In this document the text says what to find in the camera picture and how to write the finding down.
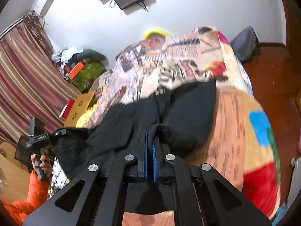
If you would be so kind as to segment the person left hand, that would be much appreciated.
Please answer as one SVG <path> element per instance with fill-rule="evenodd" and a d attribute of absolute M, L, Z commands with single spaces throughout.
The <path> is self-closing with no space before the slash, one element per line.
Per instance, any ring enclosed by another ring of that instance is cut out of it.
<path fill-rule="evenodd" d="M 49 150 L 44 150 L 43 154 L 37 156 L 31 154 L 31 162 L 39 180 L 48 179 L 52 174 L 52 165 L 50 163 Z"/>

